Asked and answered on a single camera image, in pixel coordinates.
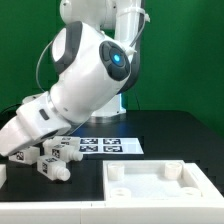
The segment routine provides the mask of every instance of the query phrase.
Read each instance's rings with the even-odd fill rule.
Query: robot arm
[[[139,4],[139,0],[61,2],[61,15],[68,25],[52,44],[59,80],[49,92],[22,105],[17,116],[3,127],[1,155],[72,133],[121,91],[131,76],[134,50],[130,45],[138,33],[140,15],[144,14]],[[93,7],[93,12],[81,14],[81,7],[86,12]],[[115,26],[114,7],[115,40],[99,31],[100,27]]]

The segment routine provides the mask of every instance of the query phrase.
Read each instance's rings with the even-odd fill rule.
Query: blue indicator light
[[[119,55],[115,54],[115,55],[114,55],[114,60],[115,60],[116,62],[120,62],[121,58],[120,58]]]

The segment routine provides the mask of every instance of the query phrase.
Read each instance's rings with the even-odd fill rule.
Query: green backdrop
[[[0,110],[39,93],[35,69],[45,46],[64,26],[59,0],[0,0]],[[187,111],[224,137],[224,1],[146,0],[141,72],[124,106]],[[50,55],[41,83],[57,79]]]

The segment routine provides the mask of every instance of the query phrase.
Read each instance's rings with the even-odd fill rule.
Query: cable
[[[133,90],[134,90],[135,99],[136,99],[136,101],[137,101],[138,110],[141,110],[141,108],[140,108],[140,104],[139,104],[139,100],[138,100],[138,96],[137,96],[137,93],[136,93],[135,88],[133,88]]]
[[[9,109],[12,108],[12,107],[19,107],[19,106],[21,106],[21,105],[22,105],[21,103],[17,103],[17,104],[13,104],[13,105],[11,105],[11,106],[9,106],[9,107],[6,107],[5,109],[3,109],[3,110],[0,112],[0,115],[4,114],[7,110],[9,110]]]
[[[144,20],[144,22],[143,22],[143,24],[142,24],[141,29],[138,31],[136,37],[135,37],[134,40],[131,42],[130,47],[133,47],[133,46],[135,45],[136,41],[138,40],[138,38],[139,38],[140,35],[142,34],[144,28],[145,28],[145,20]]]
[[[40,58],[38,60],[38,63],[37,63],[37,67],[36,67],[36,83],[38,85],[38,87],[40,88],[40,90],[42,92],[45,92],[45,90],[42,88],[41,84],[40,84],[40,81],[39,81],[39,69],[40,69],[40,63],[41,61],[43,60],[43,56],[45,54],[45,52],[47,51],[47,49],[51,46],[53,41],[51,41],[46,47],[45,49],[43,50],[42,54],[40,55]]]

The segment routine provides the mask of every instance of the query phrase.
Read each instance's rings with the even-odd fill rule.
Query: small white cube
[[[27,149],[23,149],[16,152],[12,156],[9,156],[9,160],[18,163],[32,165],[37,162],[39,156],[40,156],[40,148],[32,146]]]

